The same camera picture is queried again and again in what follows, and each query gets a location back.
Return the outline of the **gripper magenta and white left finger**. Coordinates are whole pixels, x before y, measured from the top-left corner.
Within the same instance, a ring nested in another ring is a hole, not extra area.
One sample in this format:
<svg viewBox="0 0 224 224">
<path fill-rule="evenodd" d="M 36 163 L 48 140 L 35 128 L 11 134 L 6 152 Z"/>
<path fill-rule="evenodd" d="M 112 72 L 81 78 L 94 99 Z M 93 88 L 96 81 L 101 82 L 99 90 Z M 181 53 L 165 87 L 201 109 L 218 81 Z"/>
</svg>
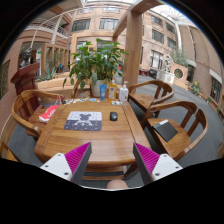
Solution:
<svg viewBox="0 0 224 224">
<path fill-rule="evenodd" d="M 91 143 L 88 142 L 66 154 L 55 154 L 41 166 L 41 169 L 75 184 L 79 184 L 86 170 L 91 153 Z"/>
</svg>

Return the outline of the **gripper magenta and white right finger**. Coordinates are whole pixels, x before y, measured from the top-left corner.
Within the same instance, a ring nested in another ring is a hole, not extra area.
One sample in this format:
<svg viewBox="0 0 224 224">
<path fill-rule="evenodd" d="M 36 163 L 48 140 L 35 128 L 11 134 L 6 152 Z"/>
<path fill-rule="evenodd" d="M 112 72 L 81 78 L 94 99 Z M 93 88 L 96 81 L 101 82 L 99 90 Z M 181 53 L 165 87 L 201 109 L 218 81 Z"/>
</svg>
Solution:
<svg viewBox="0 0 224 224">
<path fill-rule="evenodd" d="M 157 154 L 138 143 L 133 144 L 133 154 L 144 184 L 152 183 L 182 169 L 168 154 Z"/>
</svg>

